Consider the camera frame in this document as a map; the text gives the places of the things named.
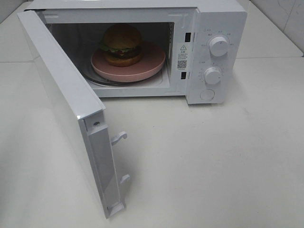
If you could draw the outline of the pink plate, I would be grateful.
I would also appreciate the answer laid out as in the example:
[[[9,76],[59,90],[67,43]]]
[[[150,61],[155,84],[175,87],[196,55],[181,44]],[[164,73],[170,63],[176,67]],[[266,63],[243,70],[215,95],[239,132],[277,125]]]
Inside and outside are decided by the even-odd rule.
[[[115,82],[137,82],[158,73],[164,65],[164,50],[152,42],[144,42],[140,54],[131,58],[114,57],[97,50],[91,56],[91,65],[101,77]]]

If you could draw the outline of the white microwave door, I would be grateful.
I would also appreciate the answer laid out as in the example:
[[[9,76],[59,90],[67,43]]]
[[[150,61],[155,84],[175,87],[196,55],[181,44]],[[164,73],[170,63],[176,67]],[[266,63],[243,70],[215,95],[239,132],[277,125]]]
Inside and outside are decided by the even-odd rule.
[[[57,122],[71,144],[104,215],[109,218],[125,208],[122,192],[130,179],[118,177],[112,147],[127,137],[110,137],[105,106],[54,39],[39,15],[18,14],[34,63],[51,102]]]

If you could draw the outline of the burger with lettuce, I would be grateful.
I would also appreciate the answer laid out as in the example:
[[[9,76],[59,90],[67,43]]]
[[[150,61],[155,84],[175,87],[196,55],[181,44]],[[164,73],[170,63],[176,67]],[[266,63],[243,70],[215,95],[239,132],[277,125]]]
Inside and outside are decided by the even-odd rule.
[[[119,23],[109,27],[100,41],[106,61],[115,67],[128,67],[142,59],[141,33],[135,27]]]

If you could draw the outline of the white upper microwave knob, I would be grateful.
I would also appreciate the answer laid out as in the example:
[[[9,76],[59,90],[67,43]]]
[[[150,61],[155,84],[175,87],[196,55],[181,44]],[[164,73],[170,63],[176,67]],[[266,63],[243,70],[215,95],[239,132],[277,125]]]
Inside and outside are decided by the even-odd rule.
[[[221,57],[228,52],[229,41],[223,35],[213,37],[208,43],[211,55]]]

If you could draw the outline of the white warning label sticker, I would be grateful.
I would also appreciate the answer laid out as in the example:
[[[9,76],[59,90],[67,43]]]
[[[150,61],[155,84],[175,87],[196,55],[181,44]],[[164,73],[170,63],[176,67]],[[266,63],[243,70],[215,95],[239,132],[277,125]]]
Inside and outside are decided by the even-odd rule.
[[[175,58],[176,69],[179,71],[187,70],[190,59],[190,44],[185,42],[178,43],[176,45]]]

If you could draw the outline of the white microwave oven body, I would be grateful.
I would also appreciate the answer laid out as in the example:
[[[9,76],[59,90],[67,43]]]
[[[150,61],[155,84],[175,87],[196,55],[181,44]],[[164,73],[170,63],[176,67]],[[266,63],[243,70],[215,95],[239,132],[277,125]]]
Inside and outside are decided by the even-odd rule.
[[[135,27],[143,43],[152,42],[164,50],[163,83],[100,86],[84,78],[98,97],[184,96],[188,104],[224,101],[247,18],[235,0],[35,0],[24,11],[28,10],[39,15],[81,75],[94,71],[91,56],[100,49],[105,31],[115,24]],[[211,55],[208,47],[218,35],[229,41],[228,52],[221,57]],[[190,59],[188,69],[179,71],[175,51],[183,42],[190,44]],[[209,67],[222,72],[215,85],[204,80]],[[200,98],[205,89],[215,92],[213,100]]]

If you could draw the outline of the white microwave knob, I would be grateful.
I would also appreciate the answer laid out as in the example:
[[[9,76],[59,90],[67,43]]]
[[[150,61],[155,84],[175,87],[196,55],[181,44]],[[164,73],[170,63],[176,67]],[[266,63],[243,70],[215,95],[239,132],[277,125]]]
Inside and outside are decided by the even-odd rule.
[[[209,67],[204,71],[204,80],[207,84],[215,85],[221,81],[222,72],[216,67]]]
[[[211,55],[221,57],[228,52],[229,41],[223,35],[213,37],[208,43]]]

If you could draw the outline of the round door release button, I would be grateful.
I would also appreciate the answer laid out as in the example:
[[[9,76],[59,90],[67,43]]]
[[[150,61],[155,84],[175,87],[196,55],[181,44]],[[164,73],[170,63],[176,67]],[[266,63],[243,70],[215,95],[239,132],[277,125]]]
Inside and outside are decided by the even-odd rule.
[[[200,98],[204,101],[211,101],[215,96],[215,92],[212,89],[205,89],[200,93]]]

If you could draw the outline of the white lower microwave knob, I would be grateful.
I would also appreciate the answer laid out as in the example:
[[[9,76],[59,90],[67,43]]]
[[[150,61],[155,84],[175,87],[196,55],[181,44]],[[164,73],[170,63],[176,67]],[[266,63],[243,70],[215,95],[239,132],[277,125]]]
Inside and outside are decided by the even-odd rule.
[[[209,67],[204,71],[204,80],[207,84],[215,85],[221,81],[222,72],[216,67]]]

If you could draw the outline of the glass microwave turntable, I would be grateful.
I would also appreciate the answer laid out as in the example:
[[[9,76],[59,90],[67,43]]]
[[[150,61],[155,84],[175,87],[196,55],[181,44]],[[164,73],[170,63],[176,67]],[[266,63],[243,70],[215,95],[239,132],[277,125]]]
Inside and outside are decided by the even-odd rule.
[[[137,82],[115,82],[99,76],[95,71],[82,72],[85,79],[100,86],[158,86],[163,83],[162,71],[150,78]]]

